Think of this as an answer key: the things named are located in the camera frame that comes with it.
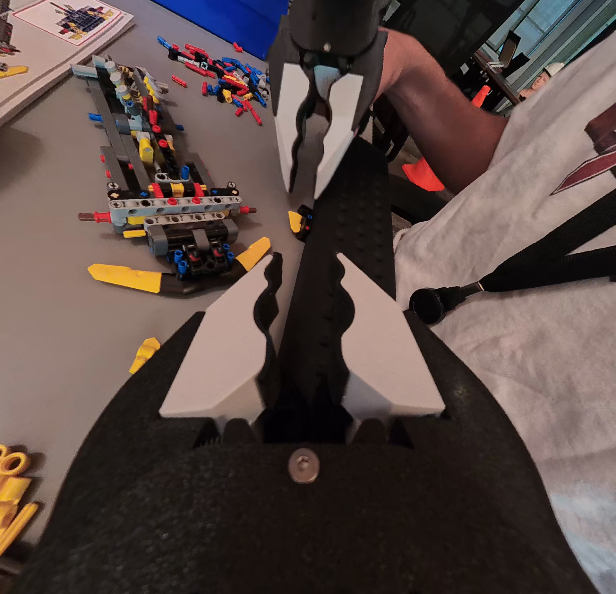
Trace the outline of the yellow black lego piece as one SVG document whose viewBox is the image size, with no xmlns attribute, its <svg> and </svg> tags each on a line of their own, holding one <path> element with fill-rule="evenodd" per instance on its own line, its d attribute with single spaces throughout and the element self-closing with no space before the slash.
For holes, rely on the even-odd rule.
<svg viewBox="0 0 616 594">
<path fill-rule="evenodd" d="M 312 233 L 313 209 L 307 205 L 301 205 L 297 211 L 289 211 L 289 225 L 292 233 L 298 241 L 305 242 Z"/>
</svg>

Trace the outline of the lego instruction booklet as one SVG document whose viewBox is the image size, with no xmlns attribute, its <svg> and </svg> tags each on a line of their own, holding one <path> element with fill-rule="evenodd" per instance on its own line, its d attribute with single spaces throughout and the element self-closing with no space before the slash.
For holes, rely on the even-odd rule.
<svg viewBox="0 0 616 594">
<path fill-rule="evenodd" d="M 133 24 L 101 0 L 1 0 L 1 125 Z"/>
</svg>

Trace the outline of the yellow lego wedge piece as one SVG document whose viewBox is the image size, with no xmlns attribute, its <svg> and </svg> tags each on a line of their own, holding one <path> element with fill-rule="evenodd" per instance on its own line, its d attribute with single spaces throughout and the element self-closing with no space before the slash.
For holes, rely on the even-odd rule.
<svg viewBox="0 0 616 594">
<path fill-rule="evenodd" d="M 143 365 L 148 362 L 156 352 L 158 352 L 160 347 L 161 344 L 155 337 L 144 340 L 137 350 L 137 354 L 135 355 L 135 359 L 129 369 L 129 373 L 133 375 L 139 371 Z"/>
</svg>

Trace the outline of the lego car chassis model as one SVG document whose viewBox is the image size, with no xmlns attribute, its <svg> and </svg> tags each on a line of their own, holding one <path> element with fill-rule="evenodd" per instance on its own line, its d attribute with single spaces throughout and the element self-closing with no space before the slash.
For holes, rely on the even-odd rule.
<svg viewBox="0 0 616 594">
<path fill-rule="evenodd" d="M 247 274 L 270 250 L 262 237 L 245 251 L 232 250 L 235 219 L 256 213 L 243 204 L 234 182 L 216 186 L 201 157 L 189 152 L 183 127 L 167 107 L 163 87 L 142 67 L 93 56 L 73 64 L 97 108 L 90 121 L 105 130 L 100 147 L 107 177 L 108 208 L 80 213 L 80 221 L 106 223 L 124 239 L 146 239 L 169 273 L 94 264 L 99 282 L 157 295 L 193 295 L 227 287 Z"/>
</svg>

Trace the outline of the scattered small lego pins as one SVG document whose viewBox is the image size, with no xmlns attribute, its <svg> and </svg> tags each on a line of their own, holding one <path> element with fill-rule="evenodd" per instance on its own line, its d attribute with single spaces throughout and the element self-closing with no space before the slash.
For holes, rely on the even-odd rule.
<svg viewBox="0 0 616 594">
<path fill-rule="evenodd" d="M 213 58 L 204 49 L 192 44 L 170 43 L 162 36 L 157 42 L 167 52 L 167 57 L 201 78 L 200 93 L 214 97 L 219 103 L 231 105 L 235 117 L 251 116 L 256 125 L 264 122 L 260 112 L 269 105 L 269 75 L 250 63 L 237 58 Z"/>
</svg>

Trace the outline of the background office desk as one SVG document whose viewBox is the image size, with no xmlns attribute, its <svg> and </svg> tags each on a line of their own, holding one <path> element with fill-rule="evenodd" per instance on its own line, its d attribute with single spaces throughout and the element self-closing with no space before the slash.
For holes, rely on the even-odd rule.
<svg viewBox="0 0 616 594">
<path fill-rule="evenodd" d="M 500 69 L 490 67 L 489 59 L 482 51 L 477 50 L 473 53 L 472 59 L 482 71 L 492 89 L 502 93 L 512 105 L 520 103 L 519 92 L 515 91 L 507 82 Z"/>
</svg>

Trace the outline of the large orange traffic cone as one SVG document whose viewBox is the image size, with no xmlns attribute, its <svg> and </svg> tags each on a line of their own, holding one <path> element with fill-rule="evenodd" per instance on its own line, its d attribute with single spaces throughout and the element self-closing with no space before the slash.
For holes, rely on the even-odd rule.
<svg viewBox="0 0 616 594">
<path fill-rule="evenodd" d="M 488 85 L 484 85 L 479 90 L 477 95 L 471 100 L 473 106 L 481 108 L 483 102 L 489 96 L 491 91 L 492 90 Z M 414 164 L 404 164 L 402 166 L 402 171 L 409 181 L 423 190 L 428 192 L 440 192 L 445 190 L 445 186 L 436 177 L 435 173 L 423 157 Z"/>
</svg>

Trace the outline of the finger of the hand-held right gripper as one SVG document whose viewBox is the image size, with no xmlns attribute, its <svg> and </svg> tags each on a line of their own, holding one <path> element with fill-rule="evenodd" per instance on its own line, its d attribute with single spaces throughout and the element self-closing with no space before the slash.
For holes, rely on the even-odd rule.
<svg viewBox="0 0 616 594">
<path fill-rule="evenodd" d="M 274 122 L 280 169 L 287 193 L 291 193 L 295 187 L 297 152 L 304 141 L 304 121 L 313 99 L 313 83 L 304 69 L 300 64 L 285 63 Z"/>
<path fill-rule="evenodd" d="M 354 117 L 363 81 L 361 75 L 346 74 L 329 88 L 331 121 L 323 137 L 323 157 L 315 177 L 315 199 L 326 190 L 355 136 Z"/>
</svg>

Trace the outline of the person's right forearm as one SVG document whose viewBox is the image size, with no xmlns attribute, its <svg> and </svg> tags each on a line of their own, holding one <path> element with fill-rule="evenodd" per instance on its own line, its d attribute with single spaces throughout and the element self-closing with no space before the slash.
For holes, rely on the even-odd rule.
<svg viewBox="0 0 616 594">
<path fill-rule="evenodd" d="M 412 36 L 388 29 L 380 86 L 427 164 L 453 194 L 483 175 L 509 122 L 472 105 Z"/>
</svg>

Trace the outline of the black mesh office chair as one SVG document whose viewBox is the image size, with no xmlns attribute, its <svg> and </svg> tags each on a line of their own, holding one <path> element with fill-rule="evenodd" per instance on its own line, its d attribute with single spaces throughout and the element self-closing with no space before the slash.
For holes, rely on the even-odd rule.
<svg viewBox="0 0 616 594">
<path fill-rule="evenodd" d="M 398 0 L 385 28 L 413 36 L 454 75 L 524 0 Z"/>
</svg>

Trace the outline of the pile of yellow lego pieces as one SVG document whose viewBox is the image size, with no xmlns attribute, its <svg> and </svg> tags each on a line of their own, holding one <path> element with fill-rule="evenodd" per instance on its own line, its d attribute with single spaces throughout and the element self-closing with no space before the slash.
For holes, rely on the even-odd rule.
<svg viewBox="0 0 616 594">
<path fill-rule="evenodd" d="M 31 479 L 24 476 L 31 457 L 1 444 L 1 556 L 15 542 L 38 510 L 37 503 L 21 506 Z"/>
</svg>

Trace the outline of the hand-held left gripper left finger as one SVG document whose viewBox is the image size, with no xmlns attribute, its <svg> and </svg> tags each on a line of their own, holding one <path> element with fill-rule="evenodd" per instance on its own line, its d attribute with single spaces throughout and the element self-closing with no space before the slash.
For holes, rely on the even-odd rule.
<svg viewBox="0 0 616 594">
<path fill-rule="evenodd" d="M 270 327 L 283 259 L 267 254 L 205 311 L 167 395 L 164 419 L 213 420 L 220 433 L 232 420 L 253 426 L 276 390 Z"/>
</svg>

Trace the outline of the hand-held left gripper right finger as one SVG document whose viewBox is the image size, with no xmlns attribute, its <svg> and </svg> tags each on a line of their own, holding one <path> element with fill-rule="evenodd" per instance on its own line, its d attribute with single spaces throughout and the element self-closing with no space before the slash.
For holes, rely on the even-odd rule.
<svg viewBox="0 0 616 594">
<path fill-rule="evenodd" d="M 388 424 L 396 417 L 443 413 L 442 396 L 401 307 L 343 253 L 337 260 L 354 306 L 341 337 L 349 371 L 341 405 L 352 417 L 346 441 L 369 419 Z"/>
</svg>

